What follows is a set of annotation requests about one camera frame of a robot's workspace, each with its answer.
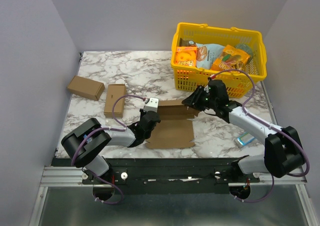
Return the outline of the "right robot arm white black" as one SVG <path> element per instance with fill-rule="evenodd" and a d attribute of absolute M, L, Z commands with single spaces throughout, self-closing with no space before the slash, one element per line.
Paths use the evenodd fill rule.
<path fill-rule="evenodd" d="M 230 100 L 226 91 L 221 80 L 211 80 L 206 87 L 198 86 L 182 104 L 197 111 L 211 109 L 217 117 L 242 128 L 264 145 L 262 155 L 244 156 L 233 163 L 230 177 L 234 181 L 241 182 L 253 173 L 281 178 L 308 163 L 295 128 L 283 128 L 251 114 L 242 104 Z"/>

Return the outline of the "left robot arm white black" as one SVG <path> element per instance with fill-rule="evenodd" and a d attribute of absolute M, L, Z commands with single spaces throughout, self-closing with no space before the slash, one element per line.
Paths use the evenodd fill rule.
<path fill-rule="evenodd" d="M 90 118 L 63 137 L 61 145 L 71 158 L 71 165 L 86 168 L 101 184 L 110 180 L 108 162 L 100 155 L 106 146 L 133 148 L 151 137 L 152 130 L 160 123 L 160 116 L 154 111 L 143 112 L 139 121 L 119 129 L 102 127 L 96 118 Z"/>

